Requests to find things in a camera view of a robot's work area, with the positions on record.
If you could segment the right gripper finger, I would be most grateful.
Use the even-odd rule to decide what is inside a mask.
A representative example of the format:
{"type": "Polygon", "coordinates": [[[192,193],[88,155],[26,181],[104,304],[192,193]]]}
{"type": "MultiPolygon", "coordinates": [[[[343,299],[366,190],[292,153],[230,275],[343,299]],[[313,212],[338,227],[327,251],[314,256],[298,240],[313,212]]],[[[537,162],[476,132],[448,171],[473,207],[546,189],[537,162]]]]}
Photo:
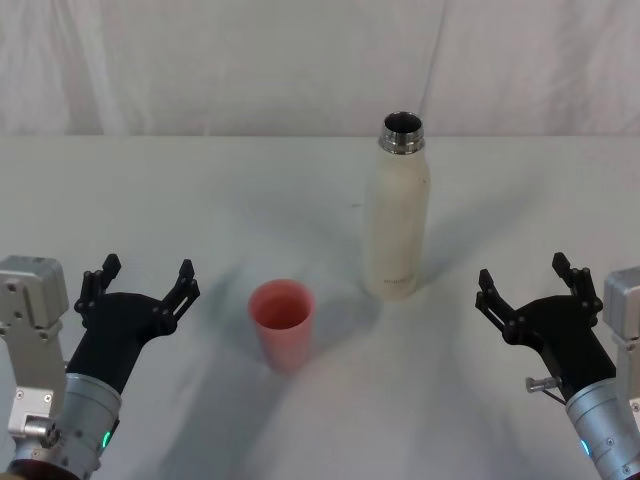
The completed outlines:
{"type": "Polygon", "coordinates": [[[499,294],[487,269],[479,273],[475,307],[500,331],[509,345],[521,345],[523,327],[517,311],[499,294]]]}
{"type": "Polygon", "coordinates": [[[563,252],[554,254],[552,267],[569,288],[571,295],[578,299],[582,309],[590,314],[589,320],[596,321],[597,314],[603,308],[603,303],[596,294],[590,269],[588,267],[581,269],[572,267],[563,252]]]}

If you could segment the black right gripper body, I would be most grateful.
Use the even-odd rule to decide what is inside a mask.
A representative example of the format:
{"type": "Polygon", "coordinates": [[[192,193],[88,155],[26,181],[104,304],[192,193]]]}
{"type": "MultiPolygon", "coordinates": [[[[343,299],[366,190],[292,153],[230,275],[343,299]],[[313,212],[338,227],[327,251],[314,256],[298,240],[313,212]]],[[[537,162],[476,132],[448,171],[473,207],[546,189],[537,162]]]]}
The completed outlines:
{"type": "Polygon", "coordinates": [[[515,310],[508,320],[508,343],[537,352],[549,374],[560,380],[562,397],[569,400],[616,374],[613,361],[593,332],[602,307],[598,298],[587,301],[571,295],[534,300],[515,310]]]}

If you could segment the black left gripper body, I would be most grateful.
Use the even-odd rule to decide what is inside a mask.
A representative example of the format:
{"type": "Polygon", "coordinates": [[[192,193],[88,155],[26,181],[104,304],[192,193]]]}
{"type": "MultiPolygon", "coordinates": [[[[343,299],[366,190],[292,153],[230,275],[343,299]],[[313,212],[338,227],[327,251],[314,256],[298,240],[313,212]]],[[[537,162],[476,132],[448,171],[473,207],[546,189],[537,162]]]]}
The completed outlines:
{"type": "Polygon", "coordinates": [[[167,333],[160,313],[161,302],[142,294],[101,296],[87,312],[86,331],[66,371],[122,393],[144,346],[167,333]]]}

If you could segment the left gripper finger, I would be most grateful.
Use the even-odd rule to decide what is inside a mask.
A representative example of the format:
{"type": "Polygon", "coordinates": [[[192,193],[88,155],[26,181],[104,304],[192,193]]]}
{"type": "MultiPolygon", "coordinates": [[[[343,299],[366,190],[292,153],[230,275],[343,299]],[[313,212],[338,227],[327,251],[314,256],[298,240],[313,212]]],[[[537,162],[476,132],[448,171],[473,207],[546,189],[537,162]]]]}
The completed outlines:
{"type": "Polygon", "coordinates": [[[87,326],[89,313],[94,309],[97,299],[102,296],[121,269],[116,253],[107,255],[102,267],[95,271],[85,271],[80,296],[74,304],[74,310],[82,318],[82,325],[87,326]]]}
{"type": "Polygon", "coordinates": [[[158,334],[173,334],[186,311],[200,296],[195,270],[190,259],[185,259],[179,269],[173,288],[153,308],[153,326],[158,334]]]}

